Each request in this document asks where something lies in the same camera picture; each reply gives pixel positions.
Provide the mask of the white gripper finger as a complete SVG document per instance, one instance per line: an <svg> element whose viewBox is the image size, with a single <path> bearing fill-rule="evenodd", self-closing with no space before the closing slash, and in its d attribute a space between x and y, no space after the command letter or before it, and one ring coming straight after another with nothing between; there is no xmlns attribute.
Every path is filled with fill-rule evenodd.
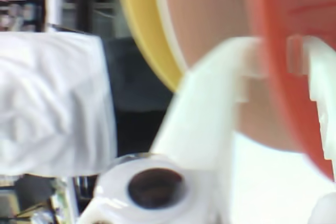
<svg viewBox="0 0 336 224"><path fill-rule="evenodd" d="M259 43L225 40L189 70L150 151L98 177L79 223L230 223L233 135Z"/></svg>
<svg viewBox="0 0 336 224"><path fill-rule="evenodd" d="M335 179L335 49L314 36L287 40L288 117L304 152Z"/></svg>

